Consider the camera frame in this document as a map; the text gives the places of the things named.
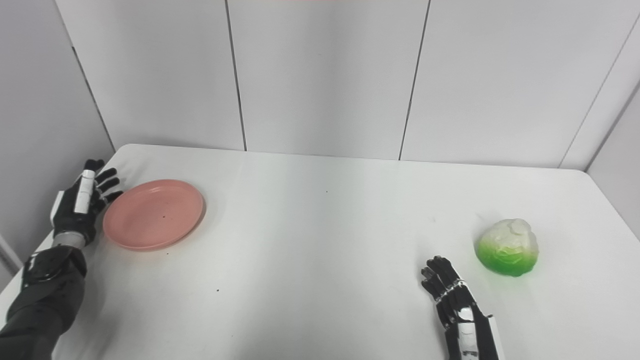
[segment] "white wall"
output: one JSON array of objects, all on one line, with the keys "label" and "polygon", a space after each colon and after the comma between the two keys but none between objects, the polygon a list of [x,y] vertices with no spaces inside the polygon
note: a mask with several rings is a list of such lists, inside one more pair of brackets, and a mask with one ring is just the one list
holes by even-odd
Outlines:
[{"label": "white wall", "polygon": [[116,148],[243,149],[222,0],[58,0]]},{"label": "white wall", "polygon": [[402,159],[558,167],[638,13],[637,0],[433,0]]},{"label": "white wall", "polygon": [[403,160],[584,169],[640,79],[636,0],[57,2],[116,147],[398,158],[429,4]]},{"label": "white wall", "polygon": [[640,92],[631,98],[588,172],[640,238]]},{"label": "white wall", "polygon": [[7,270],[4,267],[4,265],[0,263],[0,291],[1,289],[4,289],[4,287],[9,283],[11,278],[12,278],[12,275],[9,272],[9,270]]},{"label": "white wall", "polygon": [[56,192],[113,154],[52,0],[0,2],[0,124],[0,233],[24,260]]},{"label": "white wall", "polygon": [[398,159],[426,5],[229,1],[248,150]]}]

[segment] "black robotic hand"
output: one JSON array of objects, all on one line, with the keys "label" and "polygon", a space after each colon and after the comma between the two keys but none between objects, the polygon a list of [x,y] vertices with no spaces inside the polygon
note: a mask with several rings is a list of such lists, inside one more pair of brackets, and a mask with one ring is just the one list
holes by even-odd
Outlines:
[{"label": "black robotic hand", "polygon": [[84,297],[82,248],[95,238],[98,214],[122,192],[111,168],[98,176],[102,160],[87,160],[81,176],[58,193],[51,211],[53,246],[29,257],[22,286],[0,330],[2,360],[50,360],[58,338],[71,328]]},{"label": "black robotic hand", "polygon": [[436,311],[445,329],[449,360],[503,359],[495,321],[485,316],[464,280],[440,256],[422,269],[422,286],[436,302]]},{"label": "black robotic hand", "polygon": [[96,176],[103,166],[103,160],[87,160],[80,177],[58,194],[51,211],[54,238],[63,233],[78,233],[84,238],[82,246],[93,241],[98,214],[122,194],[109,193],[120,183],[116,169],[107,169]]}]

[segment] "cabbage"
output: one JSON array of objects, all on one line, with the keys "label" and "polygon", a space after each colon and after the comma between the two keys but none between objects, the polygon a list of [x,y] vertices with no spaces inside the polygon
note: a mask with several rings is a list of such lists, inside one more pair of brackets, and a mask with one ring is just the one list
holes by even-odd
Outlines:
[{"label": "cabbage", "polygon": [[476,244],[480,262],[494,272],[520,276],[530,272],[538,260],[538,243],[531,226],[522,219],[498,221]]}]

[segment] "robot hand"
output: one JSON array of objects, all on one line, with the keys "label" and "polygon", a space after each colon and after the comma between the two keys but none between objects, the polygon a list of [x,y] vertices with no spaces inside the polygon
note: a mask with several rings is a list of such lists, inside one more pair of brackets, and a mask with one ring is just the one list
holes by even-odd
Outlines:
[{"label": "robot hand", "polygon": [[436,256],[422,269],[422,286],[436,303],[449,360],[504,359],[495,320],[485,316],[449,260]]},{"label": "robot hand", "polygon": [[95,219],[122,192],[107,193],[120,183],[114,168],[96,173],[104,166],[102,160],[87,160],[75,183],[60,191],[51,210],[55,245],[83,248],[95,238]]},{"label": "robot hand", "polygon": [[95,238],[98,214],[122,194],[106,195],[120,180],[113,168],[95,176],[103,166],[102,160],[87,160],[80,178],[58,194],[51,211],[53,246],[24,264],[20,293],[0,330],[2,360],[50,360],[76,319],[86,275],[81,249]]}]

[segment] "white table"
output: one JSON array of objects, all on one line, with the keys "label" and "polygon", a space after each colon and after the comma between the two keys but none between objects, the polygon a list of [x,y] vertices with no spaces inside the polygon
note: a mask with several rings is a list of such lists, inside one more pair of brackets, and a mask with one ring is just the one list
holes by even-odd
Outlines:
[{"label": "white table", "polygon": [[[508,359],[637,357],[640,242],[582,172],[151,145],[108,166],[126,188],[188,181],[207,213],[164,250],[88,247],[84,303],[55,359],[446,359],[420,286],[436,254],[495,314]],[[472,246],[515,217],[540,244],[520,278],[491,273]]]}]

